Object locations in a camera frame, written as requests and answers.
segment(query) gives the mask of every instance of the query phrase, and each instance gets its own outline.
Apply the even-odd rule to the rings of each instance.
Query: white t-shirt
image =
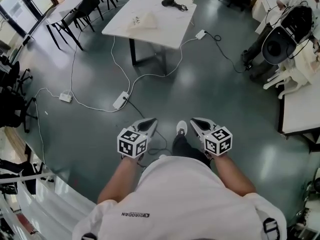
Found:
[[[285,217],[263,197],[241,197],[202,162],[168,156],[148,166],[123,201],[97,205],[74,228],[72,240],[86,233],[98,240],[260,240],[257,210],[275,219],[280,240],[287,239]]]
[[[313,11],[317,10],[318,8],[315,0],[280,0],[280,2],[282,2],[286,7],[296,6],[302,3],[302,5],[311,7]],[[285,9],[279,10],[279,7],[276,7],[273,10],[276,10],[277,13],[271,17],[269,23],[274,28]]]

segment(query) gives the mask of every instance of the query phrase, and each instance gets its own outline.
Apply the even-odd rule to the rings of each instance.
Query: power cable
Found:
[[[185,41],[185,42],[180,46],[181,59],[180,59],[180,61],[178,62],[177,66],[175,67],[174,70],[172,70],[172,71],[171,71],[169,74],[167,74],[167,75],[144,74],[144,75],[139,76],[139,77],[133,82],[131,91],[130,91],[130,93],[129,93],[130,85],[131,85],[130,80],[129,80],[127,74],[125,73],[125,71],[122,69],[122,67],[121,67],[119,64],[116,63],[115,58],[114,58],[113,53],[112,53],[113,48],[114,48],[114,45],[115,45],[115,37],[114,37],[114,38],[113,38],[113,45],[112,45],[112,49],[111,49],[111,55],[112,55],[112,58],[113,58],[114,63],[122,70],[122,72],[124,73],[124,75],[125,75],[126,78],[128,79],[129,87],[128,87],[127,93],[129,93],[129,95],[128,95],[128,98],[127,98],[127,100],[125,101],[125,103],[122,105],[122,107],[120,107],[119,109],[113,110],[113,111],[107,111],[107,110],[102,109],[102,108],[94,108],[94,107],[90,107],[90,106],[88,106],[88,105],[85,105],[85,104],[81,103],[81,102],[77,99],[75,93],[72,91],[72,75],[73,75],[74,62],[75,62],[75,57],[76,57],[77,48],[78,48],[78,46],[76,46],[75,52],[74,52],[74,55],[73,55],[71,75],[70,75],[70,89],[63,91],[62,93],[67,92],[67,91],[68,91],[69,93],[72,93],[75,101],[76,101],[78,104],[80,104],[80,105],[82,105],[82,106],[84,106],[84,107],[86,107],[86,108],[88,108],[88,109],[92,109],[92,110],[96,110],[96,111],[102,111],[102,112],[107,112],[107,113],[117,112],[117,111],[119,111],[119,110],[121,110],[121,109],[123,109],[123,108],[125,107],[125,105],[126,105],[127,102],[128,102],[128,99],[130,98],[130,96],[131,96],[131,94],[132,94],[132,92],[133,92],[134,86],[135,86],[136,82],[137,82],[139,79],[141,79],[141,78],[143,78],[143,77],[146,77],[146,76],[154,76],[154,77],[159,77],[159,78],[165,78],[165,77],[168,77],[169,75],[171,75],[173,72],[175,72],[175,71],[177,70],[177,68],[179,67],[182,59],[183,59],[182,46],[183,46],[184,44],[190,42],[190,41],[193,41],[193,40],[198,40],[198,39],[197,39],[197,38],[189,39],[189,40]],[[41,88],[41,89],[37,92],[37,94],[34,96],[35,98],[37,97],[37,95],[39,94],[39,92],[40,92],[41,90],[47,90],[48,92],[50,92],[47,88]],[[50,94],[51,94],[51,96],[53,96],[53,97],[55,97],[55,98],[59,98],[59,96],[53,95],[51,92],[50,92]],[[46,162],[45,162],[45,153],[44,153],[44,141],[43,141],[43,137],[42,137],[42,135],[41,135],[41,130],[40,130],[40,120],[39,120],[39,112],[38,112],[37,101],[35,101],[35,106],[36,106],[36,113],[37,113],[37,117],[38,117],[39,134],[40,134],[40,139],[41,139],[41,142],[42,142],[42,157],[43,157],[43,163],[46,164]],[[167,140],[166,140],[159,132],[158,132],[158,134],[165,140],[165,143],[166,143],[165,149],[159,149],[159,150],[158,150],[158,149],[151,149],[152,151],[154,151],[154,150],[156,151],[155,153],[151,153],[152,155],[157,154],[160,150],[167,150],[167,149],[166,149],[167,146],[168,146]]]
[[[140,114],[140,116],[145,119],[144,115],[140,112],[140,110],[131,102],[129,101],[128,99],[126,99],[126,101],[128,103],[130,103],[136,111],[138,111],[138,113]],[[168,141],[166,140],[165,137],[162,136],[162,134],[160,132],[158,132],[158,130],[156,129],[155,130],[156,133],[158,133],[160,135],[160,137],[162,137],[165,141],[165,147],[164,148],[149,148],[148,150],[148,154],[151,155],[151,156],[154,156],[156,154],[158,154],[160,151],[168,151],[170,153],[170,155],[172,155],[172,152],[168,149]]]
[[[237,72],[238,74],[242,74],[243,72],[245,72],[245,70],[244,70],[244,71],[241,71],[241,72],[238,71],[238,70],[236,69],[236,67],[235,67],[234,62],[224,54],[224,52],[222,51],[221,47],[220,47],[219,44],[218,44],[218,42],[220,42],[220,41],[222,40],[222,38],[221,38],[220,35],[216,34],[215,36],[213,36],[213,35],[210,34],[208,31],[204,31],[204,32],[207,33],[210,37],[212,37],[212,39],[215,41],[216,46],[219,48],[222,56],[225,57],[228,61],[230,61],[230,62],[232,63],[232,66],[233,66],[233,69],[234,69],[235,72]]]
[[[276,5],[275,7],[271,8],[270,10],[268,10],[268,12],[266,13],[266,16],[265,16],[265,24],[267,25],[267,18],[268,18],[268,14],[269,12],[271,12],[274,8],[278,7],[278,5]]]

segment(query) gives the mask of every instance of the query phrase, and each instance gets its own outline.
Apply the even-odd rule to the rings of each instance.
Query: floor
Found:
[[[127,0],[119,0],[122,5]],[[227,8],[224,1],[194,0],[197,4],[193,21],[184,41],[192,39],[200,30],[220,35],[223,51],[239,71],[241,52],[257,38],[254,32],[259,25],[251,13],[240,12],[237,7]],[[100,5],[107,11],[106,2]],[[114,110],[112,104],[128,81],[114,64],[111,48],[114,38],[101,34],[102,29],[120,8],[104,14],[93,22],[95,32],[87,27],[79,41],[84,51],[67,38],[65,44],[58,33],[58,50],[41,25],[22,51],[19,61],[22,68],[30,68],[32,83],[26,88],[27,97],[36,95],[39,89],[48,88],[59,96],[70,88],[73,65],[72,89],[78,100],[87,106]],[[91,19],[98,17],[93,12]],[[79,30],[72,26],[78,37]],[[136,42],[137,57],[152,54],[150,47]],[[301,204],[301,185],[311,178],[320,164],[317,153],[309,155],[306,143],[295,137],[286,140],[277,133],[279,100],[276,91],[264,90],[261,84],[249,80],[248,74],[236,73],[229,61],[219,52],[215,42],[205,36],[183,46],[183,60],[179,69],[168,78],[147,76],[139,80],[130,97],[146,117],[156,117],[158,131],[165,136],[171,147],[179,120],[203,117],[226,126],[233,134],[233,149],[229,155],[253,181],[260,195],[279,207],[288,221]],[[113,49],[115,60],[123,67],[131,83],[146,73],[161,74],[159,66],[148,64],[133,68],[129,41],[116,37]],[[179,50],[169,50],[168,71],[174,69],[181,58]],[[116,138],[122,128],[141,119],[130,105],[115,113],[94,111],[74,100],[71,103],[51,97],[40,91],[36,98],[41,133],[44,141],[46,164],[84,196],[95,201],[100,190],[113,174],[121,160],[117,154]],[[36,107],[30,108],[36,114]],[[42,157],[42,142],[38,123],[31,120],[30,133],[19,132],[32,150]],[[189,142],[200,147],[196,136],[189,130]],[[163,148],[165,142],[155,135],[152,148]],[[148,155],[145,165],[157,156]]]

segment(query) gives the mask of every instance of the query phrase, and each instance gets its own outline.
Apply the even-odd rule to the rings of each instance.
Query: small object on table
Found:
[[[161,4],[164,6],[164,7],[168,7],[168,6],[171,6],[171,7],[176,7],[178,8],[180,11],[184,12],[184,11],[188,11],[188,8],[183,5],[183,4],[177,4],[175,0],[163,0],[161,2]]]

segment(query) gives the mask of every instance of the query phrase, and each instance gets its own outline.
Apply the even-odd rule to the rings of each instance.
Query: white power strip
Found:
[[[198,34],[195,35],[195,38],[201,40],[206,35],[206,32],[202,29]]]
[[[72,100],[72,96],[65,93],[61,93],[59,100],[70,103]]]
[[[120,109],[128,97],[129,97],[129,94],[127,92],[123,91],[120,94],[120,96],[116,99],[116,101],[113,103],[113,107],[116,110]]]

